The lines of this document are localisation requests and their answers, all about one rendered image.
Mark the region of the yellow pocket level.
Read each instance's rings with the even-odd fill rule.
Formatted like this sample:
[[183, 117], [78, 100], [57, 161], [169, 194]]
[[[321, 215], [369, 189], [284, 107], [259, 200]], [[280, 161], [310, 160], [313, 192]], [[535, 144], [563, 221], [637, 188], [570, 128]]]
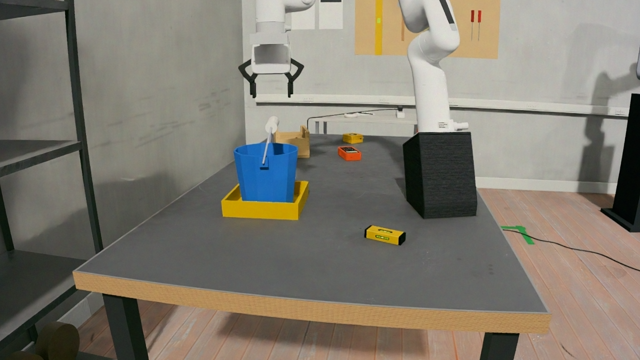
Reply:
[[365, 238], [401, 245], [406, 240], [406, 232], [370, 225], [365, 228]]

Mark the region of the yellow shallow tray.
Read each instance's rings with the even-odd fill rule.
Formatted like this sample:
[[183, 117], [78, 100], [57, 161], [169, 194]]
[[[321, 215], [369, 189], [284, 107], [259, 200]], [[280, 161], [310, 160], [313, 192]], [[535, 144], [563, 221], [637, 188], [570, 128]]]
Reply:
[[293, 203], [242, 201], [239, 184], [222, 199], [222, 216], [298, 220], [309, 196], [309, 182], [295, 181]]

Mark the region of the wooden crate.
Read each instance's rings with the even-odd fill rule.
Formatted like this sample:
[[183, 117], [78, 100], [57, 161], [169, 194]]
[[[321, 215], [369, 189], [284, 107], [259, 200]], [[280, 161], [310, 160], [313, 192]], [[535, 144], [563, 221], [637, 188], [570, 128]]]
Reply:
[[298, 132], [278, 132], [274, 134], [275, 142], [298, 147], [297, 158], [310, 158], [310, 131], [301, 125]]

